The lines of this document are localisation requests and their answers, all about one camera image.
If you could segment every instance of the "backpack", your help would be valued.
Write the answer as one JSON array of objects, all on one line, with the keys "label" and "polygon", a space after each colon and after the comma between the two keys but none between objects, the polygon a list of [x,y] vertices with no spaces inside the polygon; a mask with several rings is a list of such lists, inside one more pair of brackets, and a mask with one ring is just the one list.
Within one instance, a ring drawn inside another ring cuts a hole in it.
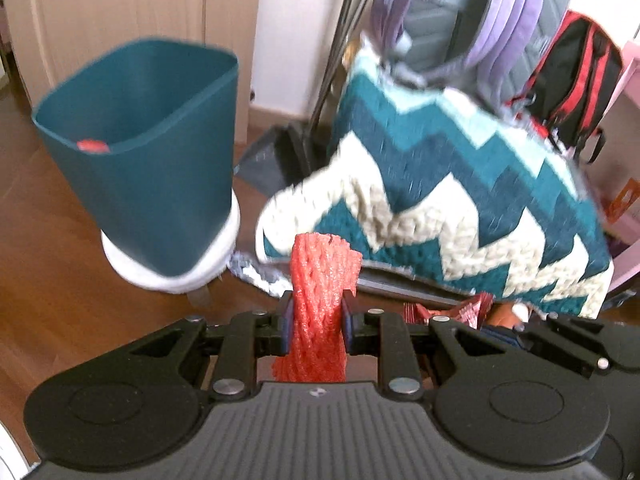
[{"label": "backpack", "polygon": [[622,53],[591,18],[569,11],[527,83],[527,110],[538,133],[552,143],[575,149],[597,136],[588,164],[605,143],[598,127],[622,74]]},{"label": "backpack", "polygon": [[372,31],[399,82],[468,78],[494,108],[522,92],[569,0],[374,0]]}]

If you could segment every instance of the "dustpan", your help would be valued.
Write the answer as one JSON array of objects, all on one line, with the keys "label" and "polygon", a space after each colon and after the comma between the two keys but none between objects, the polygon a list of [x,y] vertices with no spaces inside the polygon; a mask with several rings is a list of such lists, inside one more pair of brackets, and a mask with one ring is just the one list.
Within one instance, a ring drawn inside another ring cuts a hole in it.
[{"label": "dustpan", "polygon": [[366,2],[367,0],[360,0],[352,12],[353,0],[342,1],[320,93],[310,121],[272,126],[247,147],[235,166],[234,174],[267,197],[302,182],[315,170],[326,165],[328,136],[322,135],[318,127],[320,113],[349,36],[359,22]]}]

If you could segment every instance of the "black and red backpack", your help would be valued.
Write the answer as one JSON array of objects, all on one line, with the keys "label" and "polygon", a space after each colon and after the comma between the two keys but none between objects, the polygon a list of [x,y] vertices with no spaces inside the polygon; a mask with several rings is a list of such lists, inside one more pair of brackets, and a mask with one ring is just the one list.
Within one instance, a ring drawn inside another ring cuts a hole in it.
[{"label": "black and red backpack", "polygon": [[575,149],[575,158],[587,139],[598,140],[591,164],[605,143],[598,127],[622,73],[622,54],[599,24],[570,10],[546,56],[527,83],[534,126],[557,145]]}]

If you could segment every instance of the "baseboard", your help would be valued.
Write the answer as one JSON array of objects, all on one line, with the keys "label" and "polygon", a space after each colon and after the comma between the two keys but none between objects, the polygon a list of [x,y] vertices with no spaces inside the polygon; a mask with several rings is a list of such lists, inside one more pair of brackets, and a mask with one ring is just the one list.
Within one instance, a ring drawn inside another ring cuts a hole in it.
[{"label": "baseboard", "polygon": [[305,116],[290,114],[281,110],[262,108],[256,105],[249,106],[249,126],[264,131],[274,124],[287,124],[291,121],[306,121]]}]

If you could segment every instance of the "teal and white blanket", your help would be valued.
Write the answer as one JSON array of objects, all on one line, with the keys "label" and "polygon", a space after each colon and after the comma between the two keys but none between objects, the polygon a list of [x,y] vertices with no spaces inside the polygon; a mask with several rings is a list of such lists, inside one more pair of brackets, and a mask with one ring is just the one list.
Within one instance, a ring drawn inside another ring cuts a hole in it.
[{"label": "teal and white blanket", "polygon": [[395,86],[367,49],[350,73],[329,165],[272,197],[260,215],[262,262],[295,235],[337,234],[365,264],[545,311],[595,317],[613,264],[593,203],[566,162],[454,89]]}]

